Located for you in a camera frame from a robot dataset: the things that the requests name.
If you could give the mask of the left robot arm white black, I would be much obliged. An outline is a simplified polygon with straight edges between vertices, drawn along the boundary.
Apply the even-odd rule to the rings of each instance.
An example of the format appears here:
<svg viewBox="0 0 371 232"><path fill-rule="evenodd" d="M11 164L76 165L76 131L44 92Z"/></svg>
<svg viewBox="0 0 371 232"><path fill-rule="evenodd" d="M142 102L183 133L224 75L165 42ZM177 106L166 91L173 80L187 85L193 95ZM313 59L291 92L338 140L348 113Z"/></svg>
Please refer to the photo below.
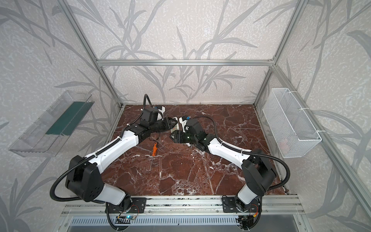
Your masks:
<svg viewBox="0 0 371 232"><path fill-rule="evenodd" d="M124 190L104 183L101 174L105 169L123 155L126 151L136 147L153 133L162 133L176 127L176 118L166 117L148 127L140 124L128 126L123 134L98 151L85 157L76 156L70 161L70 168L83 160L92 157L85 164L67 174L65 186L78 199L85 202L107 202L126 210L132 205L130 194Z"/></svg>

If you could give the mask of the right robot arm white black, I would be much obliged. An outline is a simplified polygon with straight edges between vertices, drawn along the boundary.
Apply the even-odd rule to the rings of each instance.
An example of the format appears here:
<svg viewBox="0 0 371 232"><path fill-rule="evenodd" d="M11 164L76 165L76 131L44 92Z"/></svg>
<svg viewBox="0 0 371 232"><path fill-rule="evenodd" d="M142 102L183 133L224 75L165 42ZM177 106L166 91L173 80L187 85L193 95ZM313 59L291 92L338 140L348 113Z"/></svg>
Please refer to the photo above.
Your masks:
<svg viewBox="0 0 371 232"><path fill-rule="evenodd" d="M243 205L250 204L256 197L264 196L276 179L277 173L267 157L259 153L254 154L250 150L240 151L236 146L219 142L213 134L206 134L204 131L193 134L176 130L171 133L171 139L175 143L190 144L201 151L222 157L240 168L245 185L235 199Z"/></svg>

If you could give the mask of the orange handled screwdriver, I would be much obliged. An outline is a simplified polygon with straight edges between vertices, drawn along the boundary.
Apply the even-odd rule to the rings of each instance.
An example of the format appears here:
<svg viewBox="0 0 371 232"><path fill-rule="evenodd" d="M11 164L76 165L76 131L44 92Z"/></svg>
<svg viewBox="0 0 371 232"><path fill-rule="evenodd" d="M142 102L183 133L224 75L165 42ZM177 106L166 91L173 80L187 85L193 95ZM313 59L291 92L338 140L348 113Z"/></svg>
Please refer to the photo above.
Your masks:
<svg viewBox="0 0 371 232"><path fill-rule="evenodd" d="M156 142L154 143L154 146L153 146L152 158L151 158L151 164L150 164L150 168L149 168L150 171L151 171L151 169L152 169L153 160L154 160L154 158L155 158L156 155L157 155L157 150L158 150L158 142L156 141Z"/></svg>

